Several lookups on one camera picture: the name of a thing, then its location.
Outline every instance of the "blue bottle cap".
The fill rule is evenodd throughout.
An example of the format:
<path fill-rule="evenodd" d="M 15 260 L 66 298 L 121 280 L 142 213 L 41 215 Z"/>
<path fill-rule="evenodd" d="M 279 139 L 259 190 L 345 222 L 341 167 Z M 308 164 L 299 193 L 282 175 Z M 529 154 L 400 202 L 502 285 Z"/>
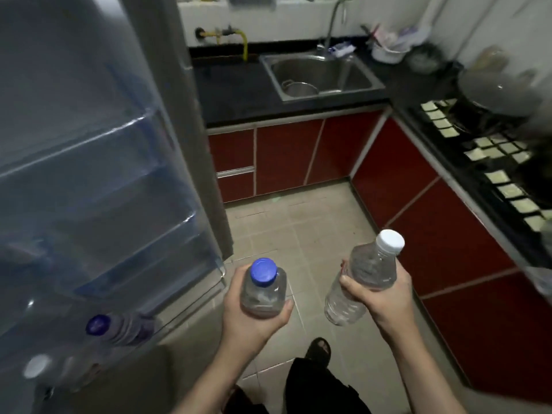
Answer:
<path fill-rule="evenodd" d="M 258 258 L 251 265 L 250 272 L 253 283 L 265 288 L 272 285 L 274 279 L 276 279 L 278 266 L 267 257 Z"/>
<path fill-rule="evenodd" d="M 86 324 L 86 334 L 90 336 L 103 336 L 109 330 L 111 318 L 102 313 L 94 315 Z"/>

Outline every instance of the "black countertop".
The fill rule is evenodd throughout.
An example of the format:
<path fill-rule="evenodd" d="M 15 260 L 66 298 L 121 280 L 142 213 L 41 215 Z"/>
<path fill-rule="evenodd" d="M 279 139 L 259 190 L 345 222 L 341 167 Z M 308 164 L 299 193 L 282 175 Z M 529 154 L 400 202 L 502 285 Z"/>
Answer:
<path fill-rule="evenodd" d="M 532 232 L 513 206 L 484 179 L 480 164 L 473 164 L 467 159 L 459 148 L 458 140 L 443 138 L 420 113 L 421 103 L 455 97 L 455 73 L 420 76 L 411 72 L 405 63 L 390 66 L 375 62 L 368 52 L 357 51 L 356 54 L 385 85 L 385 90 L 283 103 L 259 62 L 195 64 L 195 78 L 205 124 L 210 128 L 325 110 L 350 109 L 371 103 L 391 103 L 397 115 L 426 149 L 525 260 L 536 267 L 552 268 L 552 258 L 542 246 L 540 235 Z"/>

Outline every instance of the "hand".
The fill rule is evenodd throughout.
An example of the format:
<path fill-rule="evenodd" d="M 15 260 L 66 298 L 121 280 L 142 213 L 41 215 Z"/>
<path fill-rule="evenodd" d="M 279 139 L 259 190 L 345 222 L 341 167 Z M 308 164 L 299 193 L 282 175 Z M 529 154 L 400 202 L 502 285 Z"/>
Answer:
<path fill-rule="evenodd" d="M 389 289 L 379 292 L 371 291 L 349 276 L 340 277 L 341 285 L 366 305 L 383 338 L 389 344 L 394 344 L 418 331 L 414 320 L 412 279 L 398 260 L 396 264 L 396 282 Z"/>
<path fill-rule="evenodd" d="M 287 324 L 294 306 L 293 299 L 287 300 L 280 314 L 267 320 L 259 320 L 245 313 L 239 303 L 239 295 L 250 266 L 236 269 L 230 289 L 224 297 L 223 338 L 220 344 L 221 349 L 230 352 L 244 367 L 259 354 L 268 339 Z"/>

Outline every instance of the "white bottle cap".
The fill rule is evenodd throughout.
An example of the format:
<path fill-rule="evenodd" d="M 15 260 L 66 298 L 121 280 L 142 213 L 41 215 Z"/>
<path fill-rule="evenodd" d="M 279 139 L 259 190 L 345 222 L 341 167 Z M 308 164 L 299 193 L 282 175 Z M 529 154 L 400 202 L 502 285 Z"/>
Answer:
<path fill-rule="evenodd" d="M 397 256 L 405 246 L 405 239 L 397 231 L 383 229 L 376 237 L 376 245 L 383 252 Z"/>
<path fill-rule="evenodd" d="M 38 354 L 27 362 L 23 369 L 23 376 L 27 379 L 33 379 L 42 375 L 52 364 L 52 358 L 47 354 Z"/>

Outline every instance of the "faucet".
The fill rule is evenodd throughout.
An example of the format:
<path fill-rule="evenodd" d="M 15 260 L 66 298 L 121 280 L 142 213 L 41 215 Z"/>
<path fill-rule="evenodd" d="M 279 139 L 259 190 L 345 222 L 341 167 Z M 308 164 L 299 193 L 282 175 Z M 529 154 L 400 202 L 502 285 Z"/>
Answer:
<path fill-rule="evenodd" d="M 332 11 L 332 18 L 331 20 L 329 21 L 329 29 L 328 29 L 328 35 L 326 36 L 326 40 L 324 41 L 324 45 L 322 45 L 321 43 L 319 43 L 317 46 L 316 46 L 316 49 L 318 51 L 321 51 L 323 50 L 323 55 L 324 56 L 328 56 L 328 49 L 329 49 L 329 45 L 332 41 L 332 30 L 334 29 L 334 21 L 336 19 L 336 13 L 337 13 L 337 9 L 339 8 L 340 4 L 343 4 L 343 15 L 341 16 L 341 23 L 345 23 L 345 21 L 347 20 L 347 8 L 345 6 L 345 0 L 338 0 L 335 4 L 335 6 L 333 6 L 333 11 Z"/>

